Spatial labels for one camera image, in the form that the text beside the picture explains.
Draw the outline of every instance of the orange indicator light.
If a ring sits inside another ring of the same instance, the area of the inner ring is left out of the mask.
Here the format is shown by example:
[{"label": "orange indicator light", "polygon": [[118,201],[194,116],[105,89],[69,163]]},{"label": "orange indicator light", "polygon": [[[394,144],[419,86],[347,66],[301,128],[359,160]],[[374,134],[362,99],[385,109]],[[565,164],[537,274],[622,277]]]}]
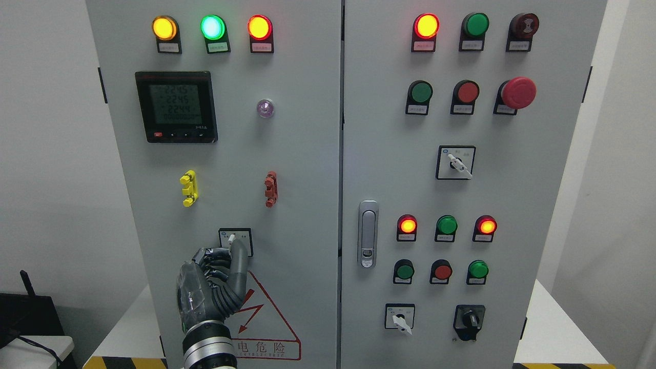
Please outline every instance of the orange indicator light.
[{"label": "orange indicator light", "polygon": [[415,33],[423,39],[430,39],[438,34],[440,20],[435,14],[425,13],[415,19]]},{"label": "orange indicator light", "polygon": [[497,222],[492,219],[486,219],[480,223],[478,229],[484,234],[493,233],[497,229]]},{"label": "orange indicator light", "polygon": [[169,41],[178,34],[178,26],[170,16],[161,15],[153,20],[153,33],[158,39]]},{"label": "orange indicator light", "polygon": [[248,33],[252,38],[262,41],[271,36],[273,26],[269,18],[261,14],[256,14],[248,21]]},{"label": "orange indicator light", "polygon": [[417,222],[414,219],[404,219],[400,228],[404,233],[412,233],[417,229]]}]

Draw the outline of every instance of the lcd display screen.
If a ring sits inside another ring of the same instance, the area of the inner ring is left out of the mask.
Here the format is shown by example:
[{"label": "lcd display screen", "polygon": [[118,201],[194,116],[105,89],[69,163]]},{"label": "lcd display screen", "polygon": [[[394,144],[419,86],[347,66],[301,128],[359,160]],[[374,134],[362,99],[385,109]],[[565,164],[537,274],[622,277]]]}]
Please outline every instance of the lcd display screen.
[{"label": "lcd display screen", "polygon": [[202,125],[197,85],[150,85],[156,124]]}]

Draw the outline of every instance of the digital power meter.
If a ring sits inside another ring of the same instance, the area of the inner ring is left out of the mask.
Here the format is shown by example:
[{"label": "digital power meter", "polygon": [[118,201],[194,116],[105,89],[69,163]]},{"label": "digital power meter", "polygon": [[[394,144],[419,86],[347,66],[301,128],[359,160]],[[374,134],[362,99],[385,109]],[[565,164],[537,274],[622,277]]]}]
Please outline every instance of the digital power meter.
[{"label": "digital power meter", "polygon": [[209,72],[137,72],[134,78],[148,142],[216,142]]}]

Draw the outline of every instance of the robotic hand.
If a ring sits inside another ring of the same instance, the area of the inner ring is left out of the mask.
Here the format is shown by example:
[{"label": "robotic hand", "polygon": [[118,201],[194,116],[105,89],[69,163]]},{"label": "robotic hand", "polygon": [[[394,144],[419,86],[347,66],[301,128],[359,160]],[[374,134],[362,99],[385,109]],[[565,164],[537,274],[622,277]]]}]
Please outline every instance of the robotic hand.
[{"label": "robotic hand", "polygon": [[230,244],[230,249],[201,248],[191,263],[180,268],[178,310],[186,334],[182,341],[185,369],[237,368],[230,330],[223,322],[243,305],[248,250],[240,240]]}]

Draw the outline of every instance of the white table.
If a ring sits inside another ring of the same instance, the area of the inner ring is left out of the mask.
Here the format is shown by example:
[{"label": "white table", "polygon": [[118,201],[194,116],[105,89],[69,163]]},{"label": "white table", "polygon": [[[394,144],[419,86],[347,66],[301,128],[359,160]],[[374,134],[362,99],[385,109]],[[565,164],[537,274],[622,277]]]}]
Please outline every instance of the white table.
[{"label": "white table", "polygon": [[[515,362],[607,364],[606,359],[537,281],[533,287],[527,317],[528,323]],[[93,356],[163,357],[148,286],[98,346]]]},{"label": "white table", "polygon": [[[62,361],[73,351],[73,339],[69,336],[23,336],[52,349]],[[44,349],[15,339],[0,349],[2,369],[55,369],[57,361]]]}]

